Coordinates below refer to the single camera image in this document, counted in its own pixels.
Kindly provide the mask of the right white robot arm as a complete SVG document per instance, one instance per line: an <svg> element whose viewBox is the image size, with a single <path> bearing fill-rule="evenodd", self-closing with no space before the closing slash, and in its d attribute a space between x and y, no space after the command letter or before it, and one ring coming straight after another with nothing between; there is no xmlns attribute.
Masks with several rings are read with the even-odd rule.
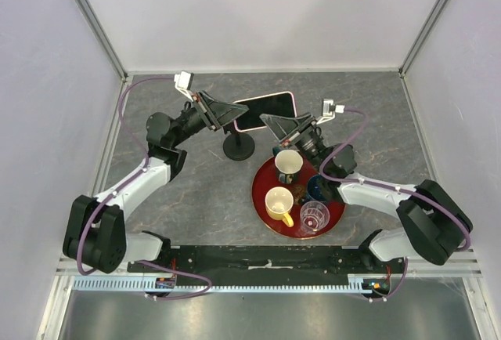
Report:
<svg viewBox="0 0 501 340"><path fill-rule="evenodd" d="M260 119L282 148L295 147L321 175L319 188L327 200L370 208L400 221L398 229L377 230L366 238L358 254L365 271L373 273L392 259L411 256L442 266L452 254L470 248L472 222L435 181L399 185L357 173L353 138L326 146L320 122L310 113L296 118L262 114Z"/></svg>

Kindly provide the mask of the pink smartphone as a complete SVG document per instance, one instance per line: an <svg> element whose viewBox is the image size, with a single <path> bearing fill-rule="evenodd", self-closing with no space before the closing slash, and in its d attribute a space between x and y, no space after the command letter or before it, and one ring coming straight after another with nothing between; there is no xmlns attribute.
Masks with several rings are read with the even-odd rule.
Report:
<svg viewBox="0 0 501 340"><path fill-rule="evenodd" d="M249 132L264 128L265 123L260 119L262 114L287 118L297 116L294 94L289 91L240 99L235 104L248 107L248 111L233 122L235 130L238 132Z"/></svg>

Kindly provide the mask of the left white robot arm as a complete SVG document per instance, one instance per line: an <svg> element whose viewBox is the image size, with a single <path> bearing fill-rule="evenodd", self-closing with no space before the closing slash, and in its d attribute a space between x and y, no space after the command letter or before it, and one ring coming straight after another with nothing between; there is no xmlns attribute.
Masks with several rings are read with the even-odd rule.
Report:
<svg viewBox="0 0 501 340"><path fill-rule="evenodd" d="M145 261L155 272L171 265L166 238L151 232L127 233L126 219L156 190L182 170L186 151L178 145L204 128L217 131L248 110L205 92L192 94L177 118L156 112L146 122L146 156L121 181L94 197L81 195L71 205L63 254L77 262L79 273L112 273L123 262Z"/></svg>

